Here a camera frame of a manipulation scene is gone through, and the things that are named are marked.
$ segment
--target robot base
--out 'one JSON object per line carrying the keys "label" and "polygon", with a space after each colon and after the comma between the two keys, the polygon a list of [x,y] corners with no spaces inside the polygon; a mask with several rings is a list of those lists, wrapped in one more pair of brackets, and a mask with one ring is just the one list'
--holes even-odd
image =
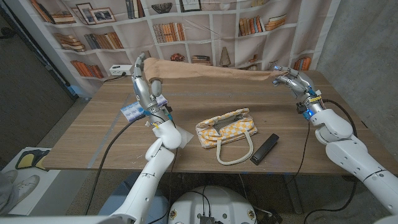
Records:
{"label": "robot base", "polygon": [[[198,187],[193,191],[203,193],[204,187]],[[202,195],[189,191],[183,194],[170,209],[169,223],[201,223],[203,216],[203,200],[205,204],[205,216],[209,217],[209,206]],[[251,204],[240,194],[231,189],[220,186],[206,186],[204,195],[210,202],[211,217],[206,223],[221,222],[254,224],[256,214]]]}

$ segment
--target bookshelf backdrop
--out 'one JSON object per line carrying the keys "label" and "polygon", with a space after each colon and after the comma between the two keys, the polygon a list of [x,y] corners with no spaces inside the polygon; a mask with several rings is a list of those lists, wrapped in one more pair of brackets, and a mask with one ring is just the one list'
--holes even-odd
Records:
{"label": "bookshelf backdrop", "polygon": [[[91,96],[110,76],[113,64],[133,64],[143,51],[165,60],[180,54],[186,63],[205,60],[203,63],[207,65],[229,68],[256,65],[257,70],[268,70],[275,64],[294,67],[305,58],[302,61],[307,63],[306,68],[313,70],[340,3],[340,0],[191,0],[200,2],[200,10],[188,11],[196,5],[182,7],[186,0],[19,1]],[[159,6],[152,7],[168,2],[171,7],[162,6],[165,13],[155,10],[159,11]],[[83,9],[90,6],[96,22],[89,18],[90,13],[79,14],[76,5]],[[47,12],[40,12],[42,7]],[[56,21],[47,22],[46,16]],[[229,60],[220,60],[221,55],[225,56],[223,49],[228,52]]]}

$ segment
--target wooden table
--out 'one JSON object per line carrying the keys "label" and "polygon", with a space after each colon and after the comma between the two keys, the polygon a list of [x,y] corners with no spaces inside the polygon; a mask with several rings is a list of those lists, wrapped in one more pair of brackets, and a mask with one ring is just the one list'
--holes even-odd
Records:
{"label": "wooden table", "polygon": [[[393,174],[398,174],[398,163],[385,150],[372,132],[365,127],[354,111],[318,72],[307,72],[323,98],[339,102],[351,114],[358,137],[367,145],[369,153]],[[194,134],[184,149],[179,149],[175,172],[220,172],[293,174],[299,168],[307,121],[296,112],[296,100],[284,86],[273,87],[272,80],[217,80],[189,78],[164,80],[163,95],[173,108],[175,124]],[[130,77],[105,83],[68,128],[44,160],[48,169],[97,169],[103,153],[112,138],[127,124],[121,114],[123,106],[135,102]],[[334,105],[326,104],[340,116],[344,114]],[[201,147],[195,125],[204,119],[222,115],[240,108],[249,108],[258,133],[252,136],[254,150],[272,134],[279,142],[266,158],[255,166],[250,160],[233,166],[223,166],[216,159],[216,148]],[[104,163],[104,169],[142,170],[147,163],[144,155],[156,140],[152,128],[144,126],[147,118],[134,123],[113,144]],[[325,146],[315,138],[311,127],[301,174],[347,174],[327,158]],[[232,161],[248,151],[245,139],[225,144],[221,159]]]}

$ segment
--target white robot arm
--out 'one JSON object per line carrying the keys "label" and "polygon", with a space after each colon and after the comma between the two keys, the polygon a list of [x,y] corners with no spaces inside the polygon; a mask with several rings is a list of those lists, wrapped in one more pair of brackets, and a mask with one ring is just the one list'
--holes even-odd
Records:
{"label": "white robot arm", "polygon": [[277,77],[274,85],[285,84],[299,100],[297,111],[319,128],[315,135],[326,145],[326,154],[335,164],[357,177],[392,214],[398,215],[398,178],[387,171],[371,155],[354,134],[353,127],[331,109],[324,109],[320,91],[306,74],[291,68],[289,74]]}
{"label": "white robot arm", "polygon": [[121,217],[124,223],[144,223],[148,209],[154,198],[159,180],[174,160],[174,153],[169,149],[176,149],[181,145],[182,136],[175,127],[167,108],[159,108],[156,96],[162,92],[160,82],[152,83],[152,94],[149,86],[142,78],[145,54],[141,54],[134,67],[132,81],[137,101],[142,108],[150,113],[150,123],[155,127],[152,129],[158,139],[149,147],[145,154],[148,161],[138,179],[134,183],[124,203],[111,215]]}

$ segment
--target yellow checkered handbag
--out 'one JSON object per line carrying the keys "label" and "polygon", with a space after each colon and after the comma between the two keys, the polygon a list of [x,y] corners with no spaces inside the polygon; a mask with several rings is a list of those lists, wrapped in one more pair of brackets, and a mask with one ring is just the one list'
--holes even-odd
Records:
{"label": "yellow checkered handbag", "polygon": [[[223,165],[243,162],[253,153],[250,136],[257,133],[253,118],[248,115],[249,109],[243,108],[221,116],[207,119],[196,125],[200,144],[205,149],[217,146],[217,160]],[[249,143],[249,152],[240,159],[224,162],[220,159],[221,145],[245,138]]]}

